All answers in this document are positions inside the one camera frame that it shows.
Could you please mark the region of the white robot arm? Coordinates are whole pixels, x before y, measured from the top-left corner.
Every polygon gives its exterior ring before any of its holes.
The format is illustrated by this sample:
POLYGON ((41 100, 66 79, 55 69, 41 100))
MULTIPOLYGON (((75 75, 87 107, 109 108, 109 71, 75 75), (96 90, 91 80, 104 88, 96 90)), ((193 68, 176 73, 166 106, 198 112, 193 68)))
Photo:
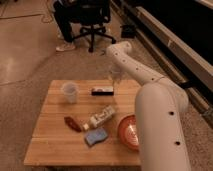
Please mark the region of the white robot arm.
POLYGON ((131 58, 128 41, 107 47, 107 56, 141 88, 135 116, 142 171, 192 171, 180 115, 188 108, 187 93, 168 77, 131 58))

